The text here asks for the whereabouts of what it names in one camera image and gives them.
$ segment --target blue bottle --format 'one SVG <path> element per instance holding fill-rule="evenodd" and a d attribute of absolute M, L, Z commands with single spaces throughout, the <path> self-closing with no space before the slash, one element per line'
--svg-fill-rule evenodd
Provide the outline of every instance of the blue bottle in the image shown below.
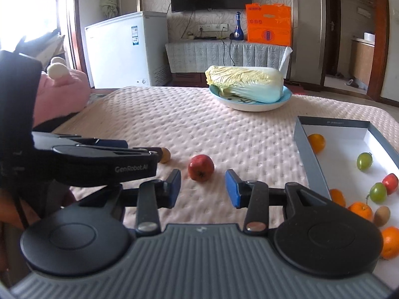
<path fill-rule="evenodd" d="M 241 12 L 237 12 L 236 16 L 237 16 L 237 28 L 234 31 L 234 40 L 243 41 L 244 40 L 244 32 L 241 29 Z"/>

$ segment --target floor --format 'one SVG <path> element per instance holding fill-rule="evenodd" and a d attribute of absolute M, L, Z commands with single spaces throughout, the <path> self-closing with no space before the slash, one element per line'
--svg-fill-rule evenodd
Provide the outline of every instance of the floor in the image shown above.
<path fill-rule="evenodd" d="M 326 99 L 334 99 L 343 102 L 351 102 L 356 104 L 364 104 L 366 106 L 373 106 L 377 108 L 384 109 L 387 113 L 389 113 L 397 122 L 399 122 L 399 108 L 388 106 L 386 104 L 382 104 L 379 102 L 375 102 L 372 100 L 362 99 L 360 97 L 352 97 L 350 95 L 332 93 L 332 92 L 314 92 L 314 91 L 306 91 L 307 95 L 313 95 L 318 97 L 325 97 Z"/>
<path fill-rule="evenodd" d="M 361 94 L 367 93 L 366 90 L 358 89 L 356 87 L 345 85 L 346 82 L 347 82 L 347 80 L 345 80 L 345 79 L 339 79 L 339 78 L 333 77 L 333 76 L 326 76 L 326 79 L 324 81 L 324 86 L 334 87 L 335 89 L 352 91 L 352 92 L 357 92 L 357 93 L 361 93 Z"/>

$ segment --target green plum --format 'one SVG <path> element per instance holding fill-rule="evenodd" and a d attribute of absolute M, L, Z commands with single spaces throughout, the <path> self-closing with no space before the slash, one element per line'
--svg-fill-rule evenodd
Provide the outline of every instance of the green plum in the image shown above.
<path fill-rule="evenodd" d="M 358 160 L 356 161 L 356 165 L 360 171 L 365 171 L 373 163 L 373 156 L 369 152 L 363 152 L 358 156 Z"/>
<path fill-rule="evenodd" d="M 387 188 L 381 182 L 377 182 L 372 186 L 369 193 L 370 199 L 375 203 L 384 202 L 387 198 Z"/>

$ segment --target blue plate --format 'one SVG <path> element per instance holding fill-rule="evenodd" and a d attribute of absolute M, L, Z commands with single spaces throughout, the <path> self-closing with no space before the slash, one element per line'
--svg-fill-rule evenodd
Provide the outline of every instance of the blue plate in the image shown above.
<path fill-rule="evenodd" d="M 262 103 L 254 100 L 249 100 L 244 97 L 236 97 L 233 95 L 226 97 L 224 95 L 221 95 L 220 90 L 216 85 L 211 85 L 209 87 L 209 91 L 217 100 L 219 100 L 227 107 L 250 112 L 269 111 L 280 108 L 283 104 L 288 102 L 288 100 L 290 100 L 291 96 L 293 95 L 290 89 L 284 86 L 283 96 L 278 101 L 273 103 Z"/>

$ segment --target orange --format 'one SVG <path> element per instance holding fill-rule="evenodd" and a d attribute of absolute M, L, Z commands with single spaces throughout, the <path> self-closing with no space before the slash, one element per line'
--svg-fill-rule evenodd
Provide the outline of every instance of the orange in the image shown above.
<path fill-rule="evenodd" d="M 324 150 L 324 147 L 326 146 L 326 140 L 320 134 L 309 135 L 308 141 L 309 141 L 310 145 L 312 146 L 312 150 L 314 151 L 315 154 Z"/>
<path fill-rule="evenodd" d="M 399 229 L 396 227 L 388 227 L 382 232 L 384 246 L 382 247 L 381 256 L 384 259 L 393 259 L 399 255 Z"/>
<path fill-rule="evenodd" d="M 368 221 L 373 221 L 373 211 L 365 203 L 361 203 L 361 202 L 353 203 L 352 205 L 350 205 L 348 207 L 348 209 L 350 211 L 352 211 L 353 213 L 359 215 L 360 217 L 367 219 Z"/>
<path fill-rule="evenodd" d="M 346 207 L 346 201 L 345 201 L 345 197 L 342 194 L 342 192 L 338 189 L 331 189 L 330 190 L 330 196 L 331 196 L 331 200 L 333 202 L 335 202 L 336 204 L 342 206 L 342 207 Z"/>

